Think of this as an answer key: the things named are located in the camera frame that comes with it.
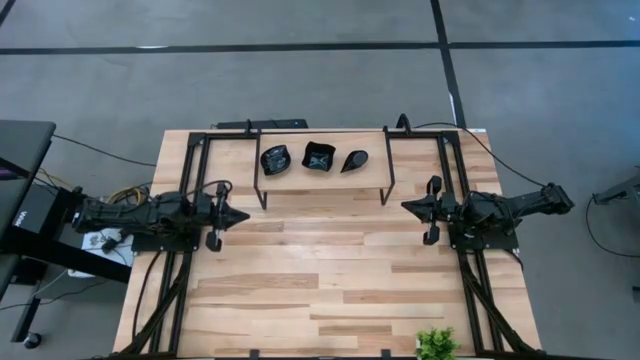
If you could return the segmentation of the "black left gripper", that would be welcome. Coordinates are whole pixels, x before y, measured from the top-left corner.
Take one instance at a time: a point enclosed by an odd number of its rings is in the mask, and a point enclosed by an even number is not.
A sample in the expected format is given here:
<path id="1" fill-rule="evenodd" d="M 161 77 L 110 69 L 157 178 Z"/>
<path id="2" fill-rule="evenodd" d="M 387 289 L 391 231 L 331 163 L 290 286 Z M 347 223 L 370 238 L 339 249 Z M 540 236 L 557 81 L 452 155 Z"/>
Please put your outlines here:
<path id="1" fill-rule="evenodd" d="M 211 185 L 213 184 L 216 185 L 215 194 L 202 192 L 200 201 L 206 208 L 207 223 L 212 227 L 206 236 L 205 246 L 212 252 L 220 252 L 223 243 L 222 233 L 248 220 L 249 217 L 248 213 L 235 209 L 226 202 L 229 194 L 226 182 L 211 182 Z"/>

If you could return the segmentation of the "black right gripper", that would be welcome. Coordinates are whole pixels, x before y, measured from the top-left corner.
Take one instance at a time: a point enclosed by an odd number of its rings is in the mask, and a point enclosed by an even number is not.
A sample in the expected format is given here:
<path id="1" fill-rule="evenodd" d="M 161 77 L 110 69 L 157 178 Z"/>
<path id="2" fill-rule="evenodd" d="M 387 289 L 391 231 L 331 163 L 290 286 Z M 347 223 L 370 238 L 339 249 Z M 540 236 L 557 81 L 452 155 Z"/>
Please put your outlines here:
<path id="1" fill-rule="evenodd" d="M 450 244 L 461 244 L 462 206 L 456 201 L 453 193 L 442 192 L 442 187 L 442 178 L 434 175 L 427 182 L 425 197 L 401 203 L 401 206 L 421 223 L 429 224 L 429 229 L 423 235 L 424 245 L 434 245 L 440 240 L 438 221 L 447 223 Z"/>

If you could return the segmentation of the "black leaf-shaped mini plate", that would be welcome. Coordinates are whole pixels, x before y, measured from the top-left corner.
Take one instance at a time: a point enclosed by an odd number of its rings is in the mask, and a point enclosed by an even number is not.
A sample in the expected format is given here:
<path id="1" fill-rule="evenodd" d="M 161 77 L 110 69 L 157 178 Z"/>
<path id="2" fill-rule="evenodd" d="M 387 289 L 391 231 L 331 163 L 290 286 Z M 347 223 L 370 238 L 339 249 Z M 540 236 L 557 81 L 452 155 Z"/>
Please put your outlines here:
<path id="1" fill-rule="evenodd" d="M 260 156 L 260 164 L 265 176 L 273 176 L 287 170 L 291 155 L 286 145 L 276 145 L 265 150 Z"/>

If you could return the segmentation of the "black teardrop mini plate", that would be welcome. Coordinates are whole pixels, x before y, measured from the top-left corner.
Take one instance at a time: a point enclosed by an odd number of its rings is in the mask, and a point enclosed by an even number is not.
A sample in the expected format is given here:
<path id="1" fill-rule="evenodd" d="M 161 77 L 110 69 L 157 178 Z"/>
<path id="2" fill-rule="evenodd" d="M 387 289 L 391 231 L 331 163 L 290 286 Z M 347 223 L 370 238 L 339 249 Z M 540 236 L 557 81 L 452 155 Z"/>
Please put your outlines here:
<path id="1" fill-rule="evenodd" d="M 341 173 L 346 173 L 363 167 L 368 161 L 369 155 L 365 150 L 350 152 L 341 168 Z"/>

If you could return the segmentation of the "black square mini plate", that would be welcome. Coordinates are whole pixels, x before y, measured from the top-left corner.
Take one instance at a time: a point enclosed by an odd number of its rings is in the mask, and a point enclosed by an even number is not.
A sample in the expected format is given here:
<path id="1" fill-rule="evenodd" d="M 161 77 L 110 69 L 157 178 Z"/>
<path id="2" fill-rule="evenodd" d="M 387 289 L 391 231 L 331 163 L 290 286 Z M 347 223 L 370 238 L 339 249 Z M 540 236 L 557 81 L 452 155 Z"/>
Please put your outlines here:
<path id="1" fill-rule="evenodd" d="M 301 164 L 311 170 L 329 172 L 333 165 L 336 148 L 330 144 L 310 141 L 305 147 Z"/>

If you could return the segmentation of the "wooden riser shelf black legs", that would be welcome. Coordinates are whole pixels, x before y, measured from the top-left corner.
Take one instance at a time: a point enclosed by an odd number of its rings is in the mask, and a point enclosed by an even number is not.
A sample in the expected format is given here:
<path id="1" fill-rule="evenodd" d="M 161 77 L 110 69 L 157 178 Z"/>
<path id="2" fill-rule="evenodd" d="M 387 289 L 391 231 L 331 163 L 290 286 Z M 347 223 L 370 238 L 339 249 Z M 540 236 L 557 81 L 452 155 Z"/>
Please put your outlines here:
<path id="1" fill-rule="evenodd" d="M 310 142 L 335 148 L 329 171 L 308 169 L 302 165 Z M 278 145 L 287 147 L 291 165 L 280 174 L 266 176 L 260 166 L 260 156 Z M 341 168 L 353 150 L 366 151 L 368 160 L 362 167 L 343 173 Z M 390 133 L 386 127 L 380 130 L 257 133 L 253 188 L 263 208 L 267 207 L 267 197 L 271 193 L 314 190 L 377 189 L 381 203 L 386 204 L 394 185 Z"/>

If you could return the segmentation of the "black power strip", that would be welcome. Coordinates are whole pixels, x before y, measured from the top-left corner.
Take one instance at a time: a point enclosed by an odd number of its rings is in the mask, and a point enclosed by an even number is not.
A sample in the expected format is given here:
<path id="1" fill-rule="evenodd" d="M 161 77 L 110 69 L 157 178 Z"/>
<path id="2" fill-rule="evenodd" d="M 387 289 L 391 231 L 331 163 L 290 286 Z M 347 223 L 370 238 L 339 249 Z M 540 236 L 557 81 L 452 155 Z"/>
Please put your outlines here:
<path id="1" fill-rule="evenodd" d="M 308 129 L 305 119 L 268 119 L 219 122 L 211 125 L 212 129 L 245 129 L 247 126 L 255 129 Z"/>

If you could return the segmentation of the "green plant white pot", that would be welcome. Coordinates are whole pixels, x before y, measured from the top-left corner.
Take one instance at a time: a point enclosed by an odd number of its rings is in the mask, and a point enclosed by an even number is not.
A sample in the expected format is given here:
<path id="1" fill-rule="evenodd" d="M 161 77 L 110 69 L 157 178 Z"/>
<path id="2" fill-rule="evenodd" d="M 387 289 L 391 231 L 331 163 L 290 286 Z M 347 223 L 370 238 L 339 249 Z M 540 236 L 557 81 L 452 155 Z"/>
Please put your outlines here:
<path id="1" fill-rule="evenodd" d="M 418 360 L 455 360 L 460 345 L 454 339 L 452 327 L 420 330 L 416 334 L 415 355 Z"/>

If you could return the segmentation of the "black desk foot beam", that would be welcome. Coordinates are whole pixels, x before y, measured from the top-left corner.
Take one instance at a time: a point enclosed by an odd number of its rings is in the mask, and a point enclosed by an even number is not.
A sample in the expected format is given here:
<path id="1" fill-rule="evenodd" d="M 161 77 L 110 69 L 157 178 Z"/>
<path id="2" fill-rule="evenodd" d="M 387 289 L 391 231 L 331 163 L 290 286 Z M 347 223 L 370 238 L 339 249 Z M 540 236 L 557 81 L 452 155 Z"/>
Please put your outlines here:
<path id="1" fill-rule="evenodd" d="M 2 240 L 0 250 L 121 283 L 127 283 L 131 275 L 131 269 L 126 265 L 57 241 L 19 236 Z"/>

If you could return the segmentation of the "black computer case white lettering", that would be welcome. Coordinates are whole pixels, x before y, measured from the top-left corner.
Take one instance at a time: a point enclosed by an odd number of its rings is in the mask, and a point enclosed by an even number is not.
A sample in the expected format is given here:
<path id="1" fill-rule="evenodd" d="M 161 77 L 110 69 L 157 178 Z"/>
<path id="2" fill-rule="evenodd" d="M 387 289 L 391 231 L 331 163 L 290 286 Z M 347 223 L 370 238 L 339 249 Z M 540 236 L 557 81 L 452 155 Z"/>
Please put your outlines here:
<path id="1" fill-rule="evenodd" d="M 12 220 L 12 225 L 34 232 L 45 233 L 54 225 L 54 205 L 57 191 L 32 184 Z"/>

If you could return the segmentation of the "grey metal stand leg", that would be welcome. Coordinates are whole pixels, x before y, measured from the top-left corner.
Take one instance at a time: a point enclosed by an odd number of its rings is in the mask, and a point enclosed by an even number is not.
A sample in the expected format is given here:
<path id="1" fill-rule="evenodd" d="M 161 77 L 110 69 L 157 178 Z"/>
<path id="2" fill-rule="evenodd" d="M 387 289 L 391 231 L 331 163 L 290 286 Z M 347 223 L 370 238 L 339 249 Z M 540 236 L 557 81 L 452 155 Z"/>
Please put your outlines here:
<path id="1" fill-rule="evenodd" d="M 607 190 L 594 193 L 592 198 L 598 205 L 608 204 L 614 199 L 626 199 L 640 207 L 640 172 Z"/>

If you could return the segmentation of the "black device at left edge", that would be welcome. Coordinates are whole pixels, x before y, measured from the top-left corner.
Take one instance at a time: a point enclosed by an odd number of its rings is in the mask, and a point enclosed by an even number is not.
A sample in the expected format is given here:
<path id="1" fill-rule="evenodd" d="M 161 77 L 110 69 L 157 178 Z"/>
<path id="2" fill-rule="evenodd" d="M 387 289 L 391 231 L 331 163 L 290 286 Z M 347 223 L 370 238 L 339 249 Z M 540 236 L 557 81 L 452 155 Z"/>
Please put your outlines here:
<path id="1" fill-rule="evenodd" d="M 12 225 L 55 130 L 53 122 L 0 120 L 0 239 Z"/>

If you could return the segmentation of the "black desk leg caster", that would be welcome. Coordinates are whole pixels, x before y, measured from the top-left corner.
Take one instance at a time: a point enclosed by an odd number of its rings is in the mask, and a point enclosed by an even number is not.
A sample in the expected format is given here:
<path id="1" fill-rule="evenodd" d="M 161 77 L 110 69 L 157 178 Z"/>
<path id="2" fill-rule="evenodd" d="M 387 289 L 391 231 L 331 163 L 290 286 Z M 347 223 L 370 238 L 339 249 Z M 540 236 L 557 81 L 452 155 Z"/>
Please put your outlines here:
<path id="1" fill-rule="evenodd" d="M 21 343 L 26 349 L 35 349 L 41 344 L 42 336 L 30 331 L 40 303 L 41 299 L 38 297 L 33 297 L 26 303 L 11 337 L 11 342 Z"/>

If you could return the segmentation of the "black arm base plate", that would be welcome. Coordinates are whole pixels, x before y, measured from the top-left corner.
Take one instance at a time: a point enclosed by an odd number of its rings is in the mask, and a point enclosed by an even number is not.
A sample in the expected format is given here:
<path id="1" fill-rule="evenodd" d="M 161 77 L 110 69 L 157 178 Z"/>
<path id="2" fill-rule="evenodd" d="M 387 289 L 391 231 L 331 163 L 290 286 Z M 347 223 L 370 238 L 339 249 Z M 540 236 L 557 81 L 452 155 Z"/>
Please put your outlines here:
<path id="1" fill-rule="evenodd" d="M 191 234 L 150 235 L 134 234 L 133 252 L 188 252 L 199 248 L 200 235 Z"/>
<path id="2" fill-rule="evenodd" d="M 451 247 L 458 250 L 501 249 L 519 247 L 516 234 L 507 234 L 499 228 L 472 228 L 460 222 L 448 225 Z"/>

